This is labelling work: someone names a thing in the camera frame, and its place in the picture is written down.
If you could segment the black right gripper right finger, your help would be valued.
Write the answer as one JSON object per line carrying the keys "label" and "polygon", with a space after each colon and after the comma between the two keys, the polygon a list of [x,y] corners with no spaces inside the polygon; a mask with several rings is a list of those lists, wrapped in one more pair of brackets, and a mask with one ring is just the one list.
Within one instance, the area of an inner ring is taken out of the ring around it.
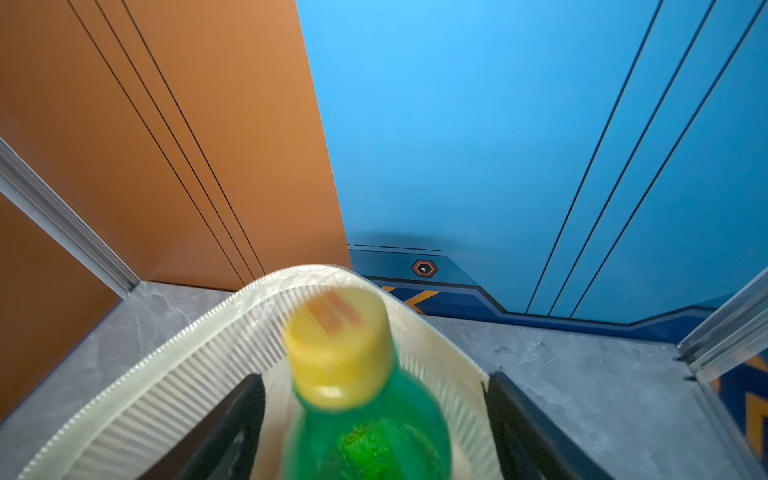
{"label": "black right gripper right finger", "polygon": [[505,373],[490,375],[484,400],[503,478],[611,477]]}

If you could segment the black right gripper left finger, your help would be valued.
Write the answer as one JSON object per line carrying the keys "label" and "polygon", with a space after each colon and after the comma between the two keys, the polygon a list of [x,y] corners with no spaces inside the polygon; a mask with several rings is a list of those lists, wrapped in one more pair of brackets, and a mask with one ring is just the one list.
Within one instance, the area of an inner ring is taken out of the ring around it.
{"label": "black right gripper left finger", "polygon": [[262,377],[246,376],[143,479],[248,479],[266,409]]}

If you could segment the dark green bottle yellow cap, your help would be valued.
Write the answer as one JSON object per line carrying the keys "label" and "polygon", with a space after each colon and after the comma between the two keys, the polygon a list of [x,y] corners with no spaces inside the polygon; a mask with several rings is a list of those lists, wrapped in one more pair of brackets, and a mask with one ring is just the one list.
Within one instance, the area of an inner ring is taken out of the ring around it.
{"label": "dark green bottle yellow cap", "polygon": [[312,296],[283,334],[302,410],[286,438],[284,479],[448,479],[447,422],[400,366],[386,306],[359,288]]}

